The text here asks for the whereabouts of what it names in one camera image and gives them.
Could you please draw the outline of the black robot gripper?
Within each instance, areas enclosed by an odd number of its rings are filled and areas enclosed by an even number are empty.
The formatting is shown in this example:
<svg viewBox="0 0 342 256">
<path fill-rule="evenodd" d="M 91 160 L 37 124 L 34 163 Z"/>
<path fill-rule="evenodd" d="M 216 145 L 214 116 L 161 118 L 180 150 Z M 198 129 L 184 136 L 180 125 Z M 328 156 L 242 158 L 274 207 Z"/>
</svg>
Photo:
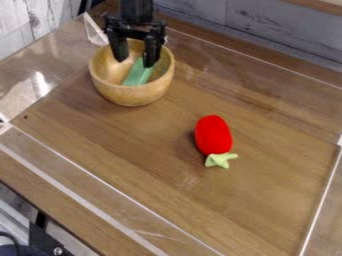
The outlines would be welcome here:
<svg viewBox="0 0 342 256">
<path fill-rule="evenodd" d="M 146 68 L 152 68 L 160 61 L 162 46 L 168 40 L 166 27 L 164 20 L 134 22 L 125 20 L 118 14 L 106 14 L 105 33 L 117 61 L 123 62 L 130 56 L 127 38 L 145 39 L 144 63 Z"/>
</svg>

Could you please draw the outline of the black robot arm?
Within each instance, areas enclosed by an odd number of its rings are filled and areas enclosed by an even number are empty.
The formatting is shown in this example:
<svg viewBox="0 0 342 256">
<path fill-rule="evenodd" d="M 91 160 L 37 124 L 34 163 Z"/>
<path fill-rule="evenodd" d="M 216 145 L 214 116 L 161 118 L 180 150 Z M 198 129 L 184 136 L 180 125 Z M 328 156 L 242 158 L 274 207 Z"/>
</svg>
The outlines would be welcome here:
<svg viewBox="0 0 342 256">
<path fill-rule="evenodd" d="M 166 22 L 154 18 L 154 0 L 121 0 L 119 14 L 105 16 L 105 33 L 119 62 L 130 55 L 129 40 L 145 43 L 144 65 L 152 68 L 161 59 L 166 43 Z"/>
</svg>

